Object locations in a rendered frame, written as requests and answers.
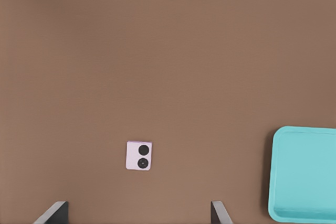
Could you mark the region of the pale blue-green tray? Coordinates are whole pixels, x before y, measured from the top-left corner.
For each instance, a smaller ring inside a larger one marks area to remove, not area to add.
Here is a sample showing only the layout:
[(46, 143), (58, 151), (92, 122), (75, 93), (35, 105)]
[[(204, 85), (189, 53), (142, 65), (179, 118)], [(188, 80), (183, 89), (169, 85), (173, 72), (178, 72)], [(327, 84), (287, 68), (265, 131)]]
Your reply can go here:
[(268, 212), (277, 222), (336, 224), (336, 129), (275, 132)]

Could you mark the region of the pale lilac phone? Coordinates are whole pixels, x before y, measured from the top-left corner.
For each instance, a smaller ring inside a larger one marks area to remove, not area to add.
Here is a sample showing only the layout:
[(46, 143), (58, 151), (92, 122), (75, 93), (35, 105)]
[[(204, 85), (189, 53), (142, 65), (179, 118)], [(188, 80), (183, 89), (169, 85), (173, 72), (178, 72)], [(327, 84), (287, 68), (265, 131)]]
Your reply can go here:
[(150, 170), (152, 142), (127, 141), (125, 167), (127, 170)]

